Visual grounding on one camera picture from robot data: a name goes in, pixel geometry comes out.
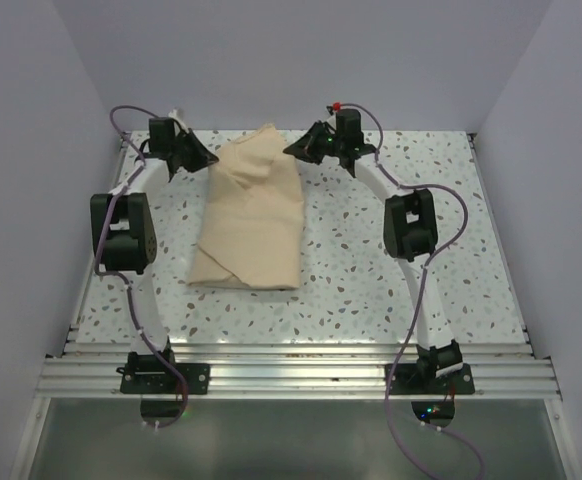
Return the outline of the beige cloth mat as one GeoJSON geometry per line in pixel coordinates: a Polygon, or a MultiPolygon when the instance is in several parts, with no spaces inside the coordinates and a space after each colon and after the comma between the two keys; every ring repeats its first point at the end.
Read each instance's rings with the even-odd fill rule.
{"type": "Polygon", "coordinates": [[[272,124],[223,145],[209,171],[191,286],[300,286],[305,202],[296,159],[272,124]]]}

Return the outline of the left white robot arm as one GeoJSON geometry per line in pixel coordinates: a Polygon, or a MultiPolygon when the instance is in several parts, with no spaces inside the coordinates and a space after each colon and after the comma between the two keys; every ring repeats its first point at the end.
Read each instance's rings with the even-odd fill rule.
{"type": "Polygon", "coordinates": [[[136,154],[130,173],[107,193],[90,199],[94,273],[123,282],[132,338],[130,363],[146,366],[143,379],[156,392],[172,390],[179,379],[170,340],[160,320],[152,267],[158,240],[151,201],[185,170],[196,173],[218,162],[177,109],[149,115],[148,139],[136,144],[120,136],[136,154]]]}

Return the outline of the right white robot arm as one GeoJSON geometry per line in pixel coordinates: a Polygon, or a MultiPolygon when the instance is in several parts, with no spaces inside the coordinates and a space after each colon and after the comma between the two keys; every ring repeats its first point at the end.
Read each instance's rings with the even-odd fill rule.
{"type": "Polygon", "coordinates": [[[361,114],[351,103],[327,107],[329,118],[315,122],[284,152],[319,165],[326,157],[365,185],[383,204],[383,243],[403,272],[414,315],[407,337],[417,341],[415,377],[422,389],[439,392],[463,367],[463,357],[444,312],[437,282],[429,267],[439,255],[435,184],[407,185],[383,165],[380,145],[365,140],[361,114]]]}

